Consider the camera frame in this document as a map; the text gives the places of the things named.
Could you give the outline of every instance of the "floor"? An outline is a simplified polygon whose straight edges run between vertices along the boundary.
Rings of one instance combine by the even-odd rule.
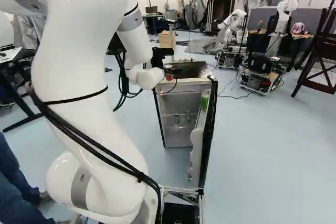
[[[188,37],[179,31],[177,40]],[[203,35],[191,33],[190,37]],[[178,46],[175,58],[189,58],[184,49]],[[191,56],[216,64],[213,56]],[[113,57],[106,58],[106,66],[113,70],[106,73],[113,105],[119,96],[119,71]],[[221,90],[236,72],[217,69],[213,74]],[[298,75],[288,73],[285,84],[267,97],[254,93],[239,100],[218,98],[205,186],[207,224],[334,223],[336,98],[306,87],[292,98]],[[248,92],[233,82],[223,94],[238,97]],[[25,100],[36,111],[30,98]],[[139,120],[143,114],[146,121]],[[150,176],[162,185],[188,187],[188,149],[163,148],[152,93],[128,99],[116,115],[143,153]],[[0,129],[22,118],[23,112],[15,106],[12,111],[2,109]],[[63,150],[46,120],[36,120],[5,136],[29,182],[43,190],[48,165]],[[43,213],[55,219],[73,214],[58,204],[47,206]]]

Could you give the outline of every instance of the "person's leg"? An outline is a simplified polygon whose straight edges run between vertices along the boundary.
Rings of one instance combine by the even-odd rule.
[[[39,204],[40,192],[38,188],[32,188],[29,185],[19,168],[19,162],[9,148],[5,136],[0,132],[0,172],[20,190],[25,200],[32,204]]]
[[[21,192],[0,172],[0,221],[3,224],[55,224],[25,201]]]

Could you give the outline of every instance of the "small refrigerator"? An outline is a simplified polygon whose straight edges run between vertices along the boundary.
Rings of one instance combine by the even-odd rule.
[[[204,187],[217,105],[217,80],[206,62],[169,64],[175,79],[163,80],[153,90],[163,146],[191,147],[187,178]]]

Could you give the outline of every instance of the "gray curtain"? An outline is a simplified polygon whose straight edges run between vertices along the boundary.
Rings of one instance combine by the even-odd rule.
[[[14,15],[14,44],[24,49],[37,49],[42,39],[46,16],[21,17]]]

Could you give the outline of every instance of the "shoe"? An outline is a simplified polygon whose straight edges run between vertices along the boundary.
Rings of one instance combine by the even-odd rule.
[[[38,206],[42,206],[45,205],[46,203],[49,203],[51,201],[54,201],[53,198],[49,195],[49,193],[47,191],[44,191],[42,193],[40,193],[40,202],[38,204]]]

